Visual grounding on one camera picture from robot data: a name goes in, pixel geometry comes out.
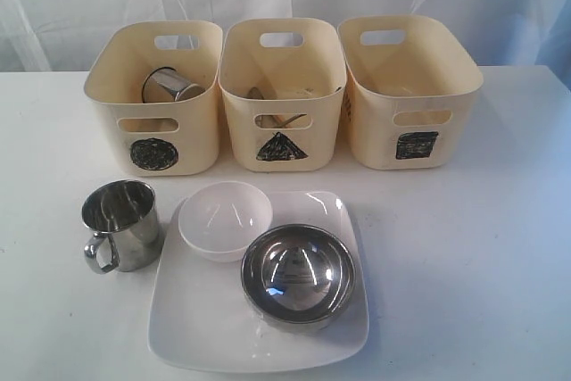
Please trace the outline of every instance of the plastic bin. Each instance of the plastic bin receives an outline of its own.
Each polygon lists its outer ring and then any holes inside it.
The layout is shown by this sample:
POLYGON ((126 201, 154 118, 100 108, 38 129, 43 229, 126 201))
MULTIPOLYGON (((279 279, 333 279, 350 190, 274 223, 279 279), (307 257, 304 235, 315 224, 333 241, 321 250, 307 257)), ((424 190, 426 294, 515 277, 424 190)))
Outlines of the plastic bin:
POLYGON ((99 55, 84 91, 95 103, 121 167, 135 176, 195 174, 218 157, 222 30, 207 21, 141 22, 119 30, 99 55), (160 49, 155 38, 192 35, 195 49, 160 49), (176 103, 143 104, 147 76, 170 66, 206 88, 176 103))
POLYGON ((338 31, 350 74, 343 110, 357 160, 378 170, 447 162, 483 83, 459 41, 441 22, 417 15, 354 18, 338 31))
POLYGON ((253 171, 326 165, 335 148, 346 81, 343 50, 330 24, 309 18, 236 24, 226 38, 219 83, 238 162, 253 171), (262 35, 283 33, 297 34, 301 44, 262 45, 262 35), (247 98, 253 87, 263 100, 247 98), (264 121, 300 114, 304 116, 285 128, 264 121))

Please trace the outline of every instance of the metal bowl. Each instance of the metal bowl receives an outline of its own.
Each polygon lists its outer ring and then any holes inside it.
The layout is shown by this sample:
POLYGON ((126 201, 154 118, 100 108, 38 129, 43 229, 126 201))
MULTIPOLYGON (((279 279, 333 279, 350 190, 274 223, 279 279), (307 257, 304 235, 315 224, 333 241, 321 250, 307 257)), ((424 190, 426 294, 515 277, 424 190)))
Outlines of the metal bowl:
POLYGON ((324 229, 291 224, 250 244, 242 259, 242 288, 261 317, 288 332, 331 323, 351 298, 355 266, 341 241, 324 229))

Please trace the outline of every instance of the white table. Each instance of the white table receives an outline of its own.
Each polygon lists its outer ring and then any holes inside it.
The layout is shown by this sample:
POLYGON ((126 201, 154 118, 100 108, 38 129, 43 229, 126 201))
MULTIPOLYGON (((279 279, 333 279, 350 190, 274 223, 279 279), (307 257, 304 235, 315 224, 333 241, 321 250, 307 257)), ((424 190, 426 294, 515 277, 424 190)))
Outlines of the white table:
POLYGON ((84 198, 125 177, 82 93, 87 74, 1 74, 0 378, 571 379, 571 95, 544 67, 482 69, 482 97, 439 169, 368 170, 342 138, 317 172, 251 173, 226 142, 203 174, 147 179, 164 222, 225 178, 347 202, 367 345, 329 367, 256 377, 175 369, 147 350, 156 262, 97 276, 82 257, 84 198))

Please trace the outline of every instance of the kitchenware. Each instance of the kitchenware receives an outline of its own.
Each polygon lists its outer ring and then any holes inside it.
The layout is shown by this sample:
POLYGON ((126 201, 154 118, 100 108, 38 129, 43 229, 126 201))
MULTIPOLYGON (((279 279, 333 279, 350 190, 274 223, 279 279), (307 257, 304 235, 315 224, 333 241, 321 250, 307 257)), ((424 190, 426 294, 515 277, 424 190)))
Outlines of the kitchenware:
POLYGON ((347 248, 311 225, 282 225, 250 244, 242 288, 262 318, 293 333, 315 332, 346 309, 355 283, 347 248))
POLYGON ((239 22, 228 31, 219 70, 232 151, 241 165, 252 171, 309 171, 331 160, 347 72, 329 23, 311 18, 239 22), (302 42, 268 46, 262 41, 264 35, 287 33, 302 42), (263 97, 249 95, 253 87, 263 97), (294 116, 294 122, 286 122, 294 116), (264 124, 266 117, 277 120, 264 124))
POLYGON ((160 67, 145 79, 143 103, 167 103, 190 100, 202 94, 203 87, 181 76, 172 67, 160 67))
POLYGON ((244 182, 219 182, 189 196, 180 208, 180 234, 195 252, 216 262, 239 261, 269 228, 268 197, 244 182))
MULTIPOLYGON (((84 91, 93 101, 100 131, 128 174, 196 174, 216 161, 221 49, 222 29, 207 21, 139 22, 113 35, 89 72, 84 91), (181 35, 195 37, 197 47, 162 49, 156 44, 156 39, 181 35), (141 103, 145 80, 165 65, 205 91, 177 103, 141 103)), ((162 96, 162 101, 172 102, 166 91, 162 96)))
POLYGON ((119 180, 101 186, 86 199, 81 216, 93 231, 84 255, 97 274, 143 268, 161 254, 154 191, 146 183, 119 180), (111 261, 101 267, 97 253, 105 240, 111 247, 111 261))
POLYGON ((351 252, 355 288, 347 310, 325 329, 293 335, 260 319, 244 297, 240 264, 211 263, 178 232, 167 233, 149 317, 149 348, 170 365, 217 372, 279 372, 327 365, 367 341, 368 310, 359 248, 342 200, 329 192, 270 193, 274 227, 310 223, 338 236, 351 252))
POLYGON ((350 72, 343 110, 355 158, 378 170, 446 163, 484 82, 458 39, 419 15, 349 19, 339 37, 350 72))

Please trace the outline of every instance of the small white bowl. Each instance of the small white bowl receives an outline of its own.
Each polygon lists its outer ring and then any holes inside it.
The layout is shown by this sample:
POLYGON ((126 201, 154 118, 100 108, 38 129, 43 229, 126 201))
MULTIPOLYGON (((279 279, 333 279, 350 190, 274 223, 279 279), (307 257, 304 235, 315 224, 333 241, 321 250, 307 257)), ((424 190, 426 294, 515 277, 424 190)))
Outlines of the small white bowl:
POLYGON ((268 230, 272 217, 269 198, 256 186, 219 182, 186 199, 178 214, 178 230, 203 258, 239 261, 248 245, 268 230))

